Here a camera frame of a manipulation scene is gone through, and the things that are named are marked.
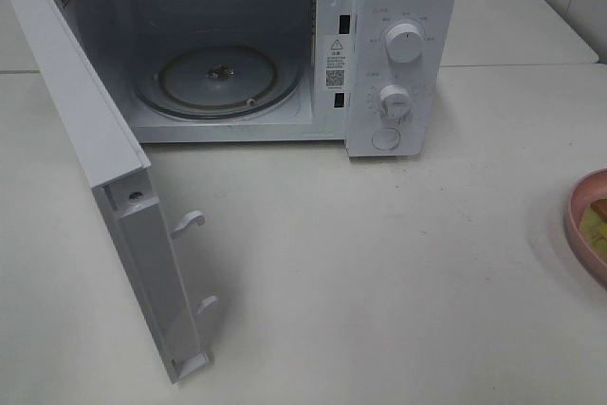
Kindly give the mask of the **round white door button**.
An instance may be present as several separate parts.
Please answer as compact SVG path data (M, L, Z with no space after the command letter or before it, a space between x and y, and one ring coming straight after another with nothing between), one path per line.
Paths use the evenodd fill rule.
M390 151L398 147L400 133L394 128L382 128L374 132L372 136L373 146L381 151Z

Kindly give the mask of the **white timer knob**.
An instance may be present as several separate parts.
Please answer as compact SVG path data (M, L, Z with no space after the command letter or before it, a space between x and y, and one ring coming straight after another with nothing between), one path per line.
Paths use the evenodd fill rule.
M412 97L409 90L404 86L389 84L377 93L377 106L383 118L400 120L409 114Z

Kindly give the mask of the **white microwave door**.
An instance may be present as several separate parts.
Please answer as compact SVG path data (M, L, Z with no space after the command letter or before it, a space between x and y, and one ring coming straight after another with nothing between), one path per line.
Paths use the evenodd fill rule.
M143 152L72 31L61 0L10 0L76 152L171 382L212 360L175 238L200 211L169 229Z

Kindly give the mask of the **pink plate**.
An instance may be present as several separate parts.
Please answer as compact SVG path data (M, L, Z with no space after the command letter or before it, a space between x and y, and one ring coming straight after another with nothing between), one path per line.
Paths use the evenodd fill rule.
M585 175L571 188L564 209L564 229L569 247L589 274L606 286L606 261L601 259L586 242L579 229L584 211L599 199L606 197L606 170Z

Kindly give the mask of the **white bread sandwich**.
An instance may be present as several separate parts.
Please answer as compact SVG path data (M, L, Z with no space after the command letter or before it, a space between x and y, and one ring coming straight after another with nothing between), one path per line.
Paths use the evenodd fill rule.
M583 212L579 231L595 255L603 262L607 259L607 200L592 202Z

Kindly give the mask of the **white warning label sticker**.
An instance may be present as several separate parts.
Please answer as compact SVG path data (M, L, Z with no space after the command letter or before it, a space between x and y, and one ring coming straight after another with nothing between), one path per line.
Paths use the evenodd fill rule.
M322 63L324 87L330 90L345 88L350 60L350 37L326 35L323 40Z

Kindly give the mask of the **glass microwave turntable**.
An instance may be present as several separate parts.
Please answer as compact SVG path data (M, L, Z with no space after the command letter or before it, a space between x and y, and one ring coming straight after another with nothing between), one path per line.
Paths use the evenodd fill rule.
M299 85L303 66L252 46L202 46L142 64L139 99L184 120L229 120L281 103Z

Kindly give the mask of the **white microwave oven body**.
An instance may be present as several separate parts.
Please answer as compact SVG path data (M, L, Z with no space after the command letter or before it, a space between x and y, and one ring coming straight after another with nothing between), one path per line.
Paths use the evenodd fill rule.
M414 156L424 141L432 93L454 0L61 0L72 31L142 143L341 140L350 156ZM424 32L421 55L393 62L387 29L411 21ZM348 35L347 83L324 87L326 35ZM184 120L157 112L136 93L142 64L202 46L252 46L288 55L303 66L297 88L281 103L229 120ZM377 93L400 84L412 97L400 120L380 115ZM375 131L394 128L397 148L381 151Z

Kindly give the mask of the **upper white power knob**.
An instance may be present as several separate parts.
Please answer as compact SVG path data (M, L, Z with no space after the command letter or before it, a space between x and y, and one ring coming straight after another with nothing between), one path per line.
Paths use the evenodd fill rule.
M385 34L385 47L389 58L397 64L406 64L417 59L423 49L422 27L411 21L390 26Z

